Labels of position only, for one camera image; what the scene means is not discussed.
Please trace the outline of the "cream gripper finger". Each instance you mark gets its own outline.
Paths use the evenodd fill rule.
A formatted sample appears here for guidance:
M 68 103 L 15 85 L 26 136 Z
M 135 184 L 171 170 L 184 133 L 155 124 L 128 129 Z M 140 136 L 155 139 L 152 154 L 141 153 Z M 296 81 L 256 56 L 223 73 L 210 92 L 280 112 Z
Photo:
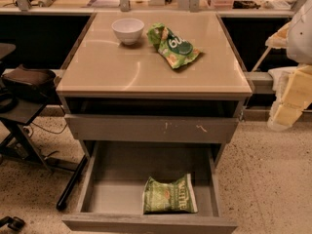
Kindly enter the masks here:
M 300 65 L 293 72 L 282 71 L 267 126 L 274 131 L 291 128 L 311 103 L 312 66 Z
M 272 34 L 265 42 L 265 45 L 274 49 L 285 49 L 287 47 L 287 37 L 290 23 L 287 22 L 274 34 Z

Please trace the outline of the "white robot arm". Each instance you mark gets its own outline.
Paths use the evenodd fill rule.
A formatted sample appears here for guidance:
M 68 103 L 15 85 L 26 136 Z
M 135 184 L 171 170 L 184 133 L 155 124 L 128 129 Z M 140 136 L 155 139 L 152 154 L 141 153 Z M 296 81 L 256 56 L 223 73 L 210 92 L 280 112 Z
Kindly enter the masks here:
M 312 0 L 306 0 L 292 20 L 270 36 L 266 46 L 285 48 L 296 68 L 270 71 L 276 99 L 267 126 L 274 131 L 290 128 L 312 103 Z

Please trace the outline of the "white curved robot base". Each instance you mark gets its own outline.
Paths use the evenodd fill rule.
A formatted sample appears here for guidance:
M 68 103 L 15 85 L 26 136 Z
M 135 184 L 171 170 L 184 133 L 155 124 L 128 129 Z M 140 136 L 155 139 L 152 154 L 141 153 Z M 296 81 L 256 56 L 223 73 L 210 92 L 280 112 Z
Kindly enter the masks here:
M 288 83 L 288 76 L 295 71 L 294 66 L 273 68 L 268 71 L 273 79 L 272 90 L 281 91 Z

